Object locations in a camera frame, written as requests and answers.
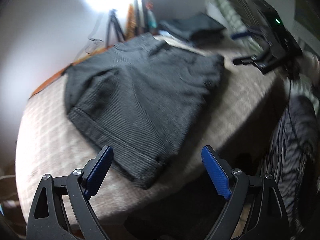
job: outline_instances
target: metal pivot screw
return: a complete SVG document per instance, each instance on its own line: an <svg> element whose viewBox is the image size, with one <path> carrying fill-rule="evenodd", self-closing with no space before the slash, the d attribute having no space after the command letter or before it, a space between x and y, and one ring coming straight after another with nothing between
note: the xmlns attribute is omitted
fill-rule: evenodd
<svg viewBox="0 0 320 240"><path fill-rule="evenodd" d="M234 169L233 173L236 174L236 175L241 175L242 171L241 171L241 169Z"/></svg>
<svg viewBox="0 0 320 240"><path fill-rule="evenodd" d="M73 171L73 175L78 176L80 174L81 174L81 170L80 169L76 169L76 170Z"/></svg>
<svg viewBox="0 0 320 240"><path fill-rule="evenodd" d="M273 178L273 176L270 173L266 173L265 176L266 176L267 179L272 179Z"/></svg>
<svg viewBox="0 0 320 240"><path fill-rule="evenodd" d="M50 178L50 174L44 174L42 176L42 179L46 180L46 179L49 179Z"/></svg>

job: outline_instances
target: tripod leg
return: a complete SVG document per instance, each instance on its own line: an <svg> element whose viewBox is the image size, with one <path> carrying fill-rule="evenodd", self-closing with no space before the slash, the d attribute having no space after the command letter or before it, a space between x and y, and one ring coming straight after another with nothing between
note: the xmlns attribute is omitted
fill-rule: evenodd
<svg viewBox="0 0 320 240"><path fill-rule="evenodd" d="M120 42L120 35L119 35L119 31L118 31L117 22L115 21L115 19L112 19L112 22L113 22L113 26L115 27L115 31L116 31L116 35L117 35L117 40L118 40L118 42Z"/></svg>
<svg viewBox="0 0 320 240"><path fill-rule="evenodd" d="M111 21L112 21L112 19L110 18L109 23L108 23L108 28L107 28L106 48L107 48L107 47L109 47L110 30L111 30Z"/></svg>
<svg viewBox="0 0 320 240"><path fill-rule="evenodd" d="M113 20L114 20L114 24L115 24L115 29L116 29L117 35L119 35L119 33L120 33L121 36L122 36L122 39L125 41L125 37L124 37L123 31L122 31L122 28L121 28L121 26L119 24L118 18L116 16L114 16Z"/></svg>

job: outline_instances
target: white pillow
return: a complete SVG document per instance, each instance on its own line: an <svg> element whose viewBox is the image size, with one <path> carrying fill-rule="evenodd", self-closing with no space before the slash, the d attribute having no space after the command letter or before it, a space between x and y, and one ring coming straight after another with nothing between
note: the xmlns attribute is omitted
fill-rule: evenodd
<svg viewBox="0 0 320 240"><path fill-rule="evenodd" d="M213 5L208 1L206 7L207 7L206 11L208 16L210 16L212 19L216 20L217 22L225 26L228 30L230 29L230 26L227 20L223 17L220 10L215 5Z"/></svg>
<svg viewBox="0 0 320 240"><path fill-rule="evenodd" d="M234 3L232 3L231 0L206 0L206 7L212 9L210 4L214 5L215 8L220 11L220 14L223 16L223 18L227 21L229 27L227 27L227 29L229 33L240 33L247 29L242 18L247 19L248 24L251 22L250 19L252 19L252 13L249 12L249 6L244 0L235 0ZM241 11L241 14L243 15L242 17L236 11L236 8L240 8L239 11ZM263 51L260 45L252 37L238 39L236 40L236 43L241 44L243 47L248 49L250 53L254 53L256 55Z"/></svg>

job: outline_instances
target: cable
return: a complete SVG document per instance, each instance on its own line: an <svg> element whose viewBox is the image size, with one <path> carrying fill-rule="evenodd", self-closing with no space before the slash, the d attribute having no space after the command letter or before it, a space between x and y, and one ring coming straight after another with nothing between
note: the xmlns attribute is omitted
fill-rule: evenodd
<svg viewBox="0 0 320 240"><path fill-rule="evenodd" d="M289 121L290 121L290 125L292 127L292 132L294 135L294 140L297 142L298 144L298 149L302 152L300 160L299 160L299 167L301 167L302 162L303 162L303 156L306 156L307 158L309 157L309 159L314 163L315 159L311 154L308 154L308 152L305 151L305 149L303 149L300 145L300 141L298 140L297 137L297 133L295 130L295 126L293 125L292 119L291 119L291 115L290 115L290 110L289 110L289 101L290 101L290 97L291 97L291 87L292 87L292 79L290 79L290 88L289 88L289 100L288 100L288 104L287 104L287 112L288 112L288 117L289 117ZM291 227L292 227L292 232L295 232L296 234L299 234L299 230L303 230L304 227L301 224L296 224L297 223L297 216L299 216L298 212L298 201L299 201L299 189L300 186L298 185L298 177L299 177L299 169L296 171L296 177L297 180L295 182L295 193L294 193L294 200L292 200L293 202L293 208L292 208L292 221L291 221Z"/></svg>
<svg viewBox="0 0 320 240"><path fill-rule="evenodd" d="M290 125L292 127L292 132L293 132L293 135L294 135L294 139L297 141L298 143L298 148L300 150L302 150L302 148L300 147L300 143L299 143L299 140L298 140L298 137L297 137L297 133L296 133L296 130L295 130L295 127L292 123L292 119L291 119L291 115L290 115L290 110L289 110L289 101L290 101L290 97L291 97L291 87L292 87L292 78L293 78L293 73L289 72L289 67L287 66L286 67L287 71L288 71L288 74L289 74L289 80L290 80L290 87L289 87L289 97L288 97L288 103L287 103L287 112L288 112L288 117L289 117L289 120L290 120Z"/></svg>
<svg viewBox="0 0 320 240"><path fill-rule="evenodd" d="M101 21L103 19L103 16L104 16L104 12L100 13L98 15L98 18L96 20L96 23L91 31L91 33L88 35L87 39L87 43L86 45L77 53L76 57L74 58L73 62L75 62L80 56L81 54L85 51L86 54L89 54L91 55L93 51L95 51L98 47L99 47L99 44L100 42L103 42L103 40L97 40L97 39L94 39L93 36L97 33L100 25L101 25ZM94 46L91 48L91 51L92 52L88 52L87 50L90 48L90 43L91 41L94 42Z"/></svg>

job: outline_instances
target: black cable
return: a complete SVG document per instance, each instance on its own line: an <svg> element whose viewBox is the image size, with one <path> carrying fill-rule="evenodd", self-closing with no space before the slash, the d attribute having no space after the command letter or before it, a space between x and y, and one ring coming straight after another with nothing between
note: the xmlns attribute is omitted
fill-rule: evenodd
<svg viewBox="0 0 320 240"><path fill-rule="evenodd" d="M292 86L292 79L290 79L290 88L289 88L289 100L288 100L288 104L287 104L287 112L288 112L288 117L289 117L289 121L290 121L290 125L291 125L291 127L292 127L292 132L293 132L293 135L294 135L294 140L297 142L297 144L298 144L298 149L300 149L300 151L302 152L302 155L301 155L301 157L300 157L300 160L299 160L299 166L301 166L302 165L302 160L303 160L303 156L306 156L306 157L309 157L310 159L311 159L311 161L312 162L314 162L315 160L314 160L314 158L313 158L313 156L312 155L310 155L310 154L307 154L307 152L301 147L301 145L300 145L300 141L299 141L299 139L298 139L298 137L297 137L297 133L296 133L296 130L295 130L295 127L294 127L294 125L293 125L293 122L292 122L292 119L291 119L291 115L290 115L290 111L289 111L289 101L290 101L290 96L291 96L291 86ZM297 176L297 178L299 177L299 170L297 170L296 171L296 176ZM297 215L299 216L299 214L297 214L297 210L298 210L298 201L297 201L297 198L299 198L298 197L298 194L299 194L299 192L298 192L298 189L299 189L299 187L298 187L298 185L297 185L297 183L298 183L298 180L296 181L296 185L295 185L295 194L294 194L294 200L293 200L293 208L292 208L292 221L291 221L291 225L290 226L292 226L293 228L292 228L292 232L294 232L294 233L296 233L296 234L299 234L298 232L296 232L298 229L296 228L296 219L297 219Z"/></svg>
<svg viewBox="0 0 320 240"><path fill-rule="evenodd" d="M290 115L290 110L289 110L289 101L290 101L290 97L291 97L291 87L292 87L292 79L294 77L293 74L293 67L294 67L294 62L290 62L289 63L291 65L292 68L289 68L288 66L286 67L287 71L288 71L288 75L289 75L289 80L290 80L290 87L289 87L289 98L288 98L288 103L287 103L287 112L288 112L288 117L290 120L290 125L292 127L292 132L294 135L294 139L297 141L298 143L298 148L303 152L303 154L305 153L304 150L301 148L298 137L297 137L297 133L296 133L296 129L292 123L292 119L291 119L291 115Z"/></svg>
<svg viewBox="0 0 320 240"><path fill-rule="evenodd" d="M99 46L98 44L99 44L99 42L103 42L102 40L97 40L97 39L93 39L92 37L97 33L97 31L98 31L98 29L99 29L99 27L100 27L100 25L101 25L101 21L102 21L102 19L103 19L103 16L104 16L104 12L103 13L100 13L99 15L98 15L98 18L97 18L97 20L96 20L96 23L95 23L95 25L94 25L94 27L93 27L93 29L92 29L92 31L91 31L91 33L88 35L88 41L87 41L87 43L86 43L86 45L78 52L78 54L76 55L76 57L74 58L74 60L73 60L73 62L75 62L80 56L81 56L81 54L82 54L82 52L86 52L86 50L89 48L89 46L90 46L90 44L89 44L89 42L90 41L93 41L94 42L94 50Z"/></svg>

